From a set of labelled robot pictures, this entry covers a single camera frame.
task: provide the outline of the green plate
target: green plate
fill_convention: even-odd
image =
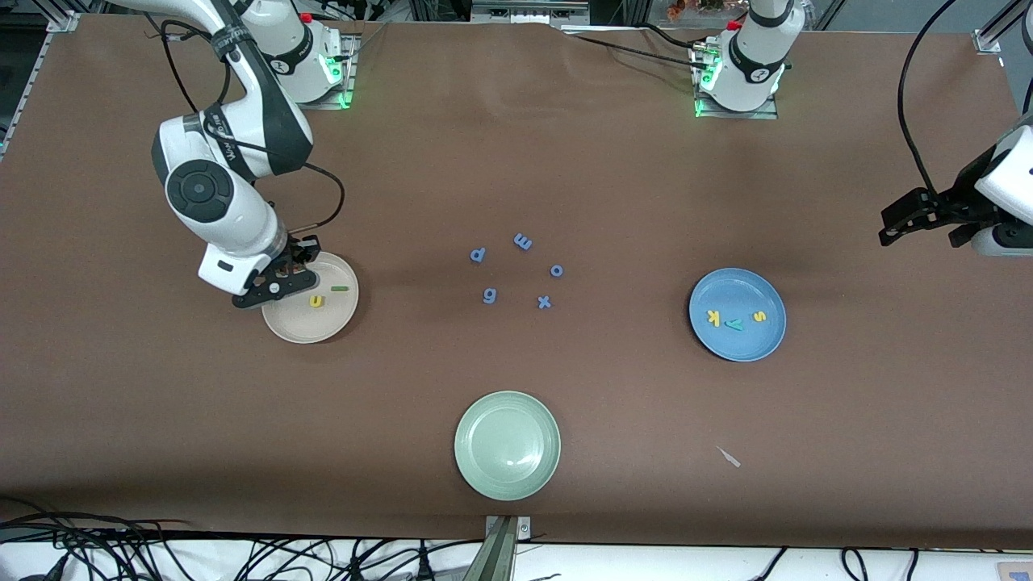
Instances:
[[[527,498],[560,462],[560,428],[537,399],[495,392],[466,410],[456,429],[456,463],[474,490],[496,500]]]

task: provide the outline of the wire bundle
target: wire bundle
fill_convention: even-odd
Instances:
[[[65,554],[58,561],[57,579],[60,579],[60,571],[64,568],[64,562],[68,559],[74,559],[86,565],[91,581],[161,580],[165,577],[162,576],[158,559],[155,558],[155,551],[152,550],[155,545],[160,545],[176,564],[179,574],[182,574],[187,581],[197,581],[187,571],[182,560],[168,544],[170,538],[180,536],[177,533],[182,534],[182,531],[162,529],[162,522],[174,521],[153,519],[128,520],[82,512],[48,511],[36,503],[3,495],[0,495],[0,500],[21,504],[34,511],[31,514],[0,522],[0,530],[26,531],[25,534],[0,541],[0,545],[5,543],[50,541],[54,548],[65,551]],[[74,521],[103,523],[111,525],[112,528],[82,527],[77,526]],[[229,539],[229,537],[211,533],[207,534],[206,538]],[[268,562],[268,559],[284,553],[290,555],[289,558],[280,563],[272,573],[263,575],[261,577],[263,581],[277,581],[284,574],[292,572],[304,572],[309,581],[316,581],[315,573],[309,567],[313,564],[310,560],[317,561],[322,567],[327,568],[327,573],[323,581],[366,581],[363,572],[369,572],[369,570],[389,563],[409,553],[414,553],[414,555],[402,560],[386,574],[378,577],[378,581],[386,580],[417,559],[420,560],[421,564],[427,563],[427,570],[430,571],[430,579],[433,580],[433,571],[430,570],[429,561],[427,561],[428,555],[460,545],[480,543],[480,541],[455,541],[427,547],[426,541],[421,540],[418,549],[401,549],[371,561],[374,554],[395,540],[384,539],[377,541],[372,547],[359,552],[364,540],[358,539],[352,544],[351,558],[348,563],[341,564],[336,562],[333,542],[347,541],[344,538],[292,538],[272,541],[254,537],[245,539],[251,541],[251,551],[233,577],[233,581],[253,581],[256,579],[254,577],[255,571]],[[304,548],[298,549],[289,546],[305,541],[309,541],[309,544]],[[328,558],[316,552],[320,548],[326,549],[330,553]],[[95,558],[98,554],[108,557],[115,568],[114,576],[105,574],[102,570],[100,561],[97,561]]]

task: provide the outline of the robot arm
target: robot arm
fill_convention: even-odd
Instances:
[[[301,169],[312,151],[312,131],[234,7],[227,0],[119,3],[200,24],[212,34],[216,56],[229,64],[246,92],[231,103],[216,102],[202,112],[165,121],[151,150],[169,207],[208,243],[198,276],[236,295],[233,304],[240,307],[278,300],[315,284],[315,275],[299,267],[315,257],[318,241],[290,238],[251,185],[259,178]]]
[[[1033,54],[1033,10],[1023,19],[1023,38]],[[1026,115],[998,143],[968,164],[942,192],[915,188],[882,211],[879,241],[888,246],[920,230],[957,225],[954,248],[972,243],[988,256],[1033,256],[1033,115]]]
[[[743,27],[717,37],[721,58],[700,88],[725,109],[758,109],[778,89],[785,57],[804,21],[800,0],[751,1]]]

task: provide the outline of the plate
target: plate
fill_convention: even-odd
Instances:
[[[316,343],[333,337],[351,320],[358,306],[358,279],[344,258],[319,252],[306,268],[319,277],[315,286],[261,306],[270,330],[291,343]],[[333,286],[348,289],[335,292]],[[313,295],[323,298],[321,307],[309,305]]]
[[[560,462],[560,429],[537,399],[495,392],[466,410],[456,429],[456,463],[466,482],[496,500],[541,490]]]
[[[741,363],[770,356],[785,337],[785,305],[760,275],[721,269],[705,276],[689,298],[689,323],[715,355]]]

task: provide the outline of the blue plate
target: blue plate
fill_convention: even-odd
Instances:
[[[770,356],[785,336],[785,305],[770,282],[743,269],[716,270],[689,298],[689,323],[696,337],[729,361]]]

